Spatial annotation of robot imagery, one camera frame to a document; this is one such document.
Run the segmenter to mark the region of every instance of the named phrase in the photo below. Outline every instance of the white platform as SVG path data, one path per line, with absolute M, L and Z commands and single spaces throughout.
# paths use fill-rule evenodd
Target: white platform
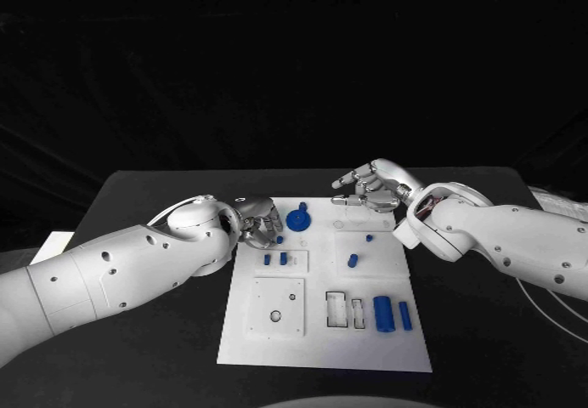
M 292 232 L 285 216 L 301 201 L 312 223 L 305 231 Z M 330 198 L 276 197 L 273 202 L 283 243 L 265 252 L 239 244 L 216 362 L 430 372 L 405 250 L 390 232 L 393 215 L 334 206 Z M 371 242 L 364 240 L 367 234 Z M 279 265 L 279 252 L 288 253 L 288 265 Z M 268 266 L 262 253 L 272 255 Z M 350 253 L 358 256 L 354 268 L 347 267 Z M 345 293 L 347 328 L 327 327 L 325 292 Z M 376 331 L 371 299 L 381 295 L 392 300 L 396 331 L 390 333 Z M 351 299 L 361 299 L 364 329 L 354 329 Z M 409 306 L 410 331 L 402 326 L 402 301 Z M 281 312 L 278 321 L 270 320 L 273 311 Z

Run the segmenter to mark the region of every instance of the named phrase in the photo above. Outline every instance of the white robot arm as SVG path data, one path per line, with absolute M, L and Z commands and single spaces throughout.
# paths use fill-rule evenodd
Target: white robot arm
M 449 262 L 472 249 L 504 274 L 588 300 L 588 235 L 582 221 L 521 206 L 494 206 L 459 183 L 425 187 L 384 159 L 345 174 L 332 188 L 354 181 L 356 195 L 337 195 L 331 202 L 366 205 L 379 212 L 392 211 L 403 202 L 406 217 L 393 234 L 409 249 L 420 242 Z
M 151 226 L 167 213 L 167 222 Z M 268 236 L 259 231 L 265 223 Z M 135 308 L 190 276 L 221 268 L 237 241 L 268 248 L 282 230 L 269 198 L 211 195 L 167 209 L 148 225 L 106 234 L 0 275 L 0 366 L 74 326 Z

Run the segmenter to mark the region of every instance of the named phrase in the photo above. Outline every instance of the black table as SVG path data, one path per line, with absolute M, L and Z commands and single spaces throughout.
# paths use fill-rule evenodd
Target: black table
M 331 181 L 345 171 L 118 172 L 69 248 L 147 223 L 197 194 L 223 201 L 252 195 L 331 196 Z M 425 183 L 464 183 L 495 205 L 539 208 L 508 168 L 410 171 Z M 21 354 L 0 370 L 0 406 L 253 407 L 332 394 L 393 396 L 441 406 L 585 405 L 588 344 L 540 316 L 517 282 L 474 252 L 456 263 L 422 246 L 405 252 L 432 374 L 217 365 L 230 262 L 139 308 Z

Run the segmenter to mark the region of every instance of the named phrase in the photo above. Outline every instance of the round hole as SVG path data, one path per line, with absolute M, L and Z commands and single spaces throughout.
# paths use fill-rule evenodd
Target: round hole
M 281 318 L 282 318 L 282 314 L 278 312 L 278 310 L 275 310 L 275 311 L 269 314 L 269 319 L 270 319 L 270 321 L 275 323 L 276 321 L 279 321 Z

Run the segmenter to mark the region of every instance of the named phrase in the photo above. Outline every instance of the cable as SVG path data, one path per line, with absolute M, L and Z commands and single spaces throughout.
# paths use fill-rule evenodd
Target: cable
M 579 337 L 573 332 L 570 332 L 552 318 L 550 316 L 543 312 L 541 308 L 536 305 L 534 300 L 530 298 L 528 294 L 527 294 L 527 290 L 523 287 L 523 284 L 520 283 L 520 279 L 517 279 L 517 283 L 520 286 L 520 289 L 523 290 L 523 293 L 526 295 L 526 298 L 528 299 L 530 303 L 533 304 L 534 308 L 541 312 L 541 315 L 547 318 L 549 322 L 563 331 L 566 332 L 566 334 L 570 334 L 577 340 L 580 340 L 582 342 L 585 342 L 588 344 L 588 340 L 585 340 L 585 338 Z
M 185 199 L 185 200 L 177 202 L 177 204 L 174 204 L 170 208 L 165 208 L 165 210 L 162 210 L 162 211 L 157 214 L 155 218 L 147 223 L 147 225 L 151 227 L 151 226 L 160 221 L 160 219 L 162 218 L 162 216 L 164 216 L 171 210 L 175 210 L 187 201 L 193 201 L 193 200 L 196 200 L 196 198 L 198 198 L 198 197 L 200 197 L 200 196 L 196 195 L 193 198 L 188 198 L 188 199 Z
M 575 315 L 575 317 L 579 320 L 583 320 L 588 323 L 588 319 L 567 306 L 567 304 L 560 300 L 560 297 L 552 292 L 547 291 L 550 293 L 550 295 L 557 299 L 557 302 L 563 305 L 563 307 L 572 312 L 572 314 Z

